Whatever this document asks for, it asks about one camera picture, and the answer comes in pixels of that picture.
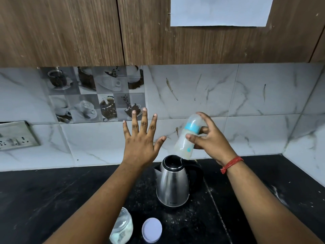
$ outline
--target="finger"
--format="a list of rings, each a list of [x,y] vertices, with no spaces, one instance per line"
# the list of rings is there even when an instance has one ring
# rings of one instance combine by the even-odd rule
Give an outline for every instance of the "finger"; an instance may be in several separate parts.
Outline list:
[[[149,126],[149,130],[148,130],[148,135],[150,136],[154,136],[155,135],[155,131],[156,131],[156,123],[157,123],[157,114],[153,114],[150,126]]]
[[[141,133],[147,133],[147,128],[148,128],[148,112],[147,108],[142,109],[142,119],[141,119],[141,127],[140,127],[140,132]]]
[[[199,145],[194,145],[194,149],[197,149],[197,150],[203,150],[203,148]]]
[[[139,133],[139,125],[138,120],[136,119],[136,111],[132,111],[132,135],[136,135]]]
[[[157,139],[156,143],[153,146],[153,150],[158,154],[161,146],[163,145],[164,141],[166,140],[166,136],[162,136],[159,139]]]
[[[208,134],[209,128],[208,127],[201,127],[199,134]]]
[[[203,147],[203,144],[204,144],[204,139],[203,137],[199,137],[199,136],[196,136],[196,135],[193,135],[193,134],[187,134],[185,135],[186,139],[188,139],[189,141],[191,141],[193,144],[196,144],[200,147]]]
[[[127,127],[126,121],[123,121],[123,132],[124,132],[124,138],[127,139],[131,136],[129,129]]]
[[[205,123],[208,125],[208,128],[210,130],[216,128],[217,126],[215,125],[214,121],[209,117],[207,114],[203,112],[197,112],[198,115],[202,117],[202,119],[205,121]]]

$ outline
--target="paper sheet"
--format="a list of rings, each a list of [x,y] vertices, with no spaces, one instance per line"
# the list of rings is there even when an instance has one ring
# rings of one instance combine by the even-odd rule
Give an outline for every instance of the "paper sheet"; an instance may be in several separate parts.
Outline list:
[[[266,26],[273,0],[171,0],[170,26]]]

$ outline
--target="forearm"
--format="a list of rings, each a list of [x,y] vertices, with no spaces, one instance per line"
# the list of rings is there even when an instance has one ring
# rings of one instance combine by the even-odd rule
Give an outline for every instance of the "forearm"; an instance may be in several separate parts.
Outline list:
[[[103,243],[141,169],[122,163],[96,193],[46,243]]]
[[[258,243],[322,243],[244,162],[230,167],[227,176]]]

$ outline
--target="wood grain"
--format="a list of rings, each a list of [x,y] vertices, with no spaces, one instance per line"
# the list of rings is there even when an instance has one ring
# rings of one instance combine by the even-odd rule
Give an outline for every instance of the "wood grain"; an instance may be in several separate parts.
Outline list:
[[[0,0],[0,67],[124,65],[116,0]]]
[[[170,27],[170,0],[118,0],[127,65],[308,62],[325,0],[273,0],[267,26]]]
[[[325,62],[325,28],[319,38],[315,52],[311,57],[311,62]]]

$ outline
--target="stainless steel kettle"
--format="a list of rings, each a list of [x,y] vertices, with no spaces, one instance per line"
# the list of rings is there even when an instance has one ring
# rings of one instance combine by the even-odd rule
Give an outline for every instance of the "stainless steel kettle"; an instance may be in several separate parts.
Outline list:
[[[157,176],[157,197],[169,207],[184,205],[190,192],[198,189],[203,181],[203,170],[198,163],[176,155],[165,157],[154,169]],[[190,176],[191,170],[196,172],[194,181]]]

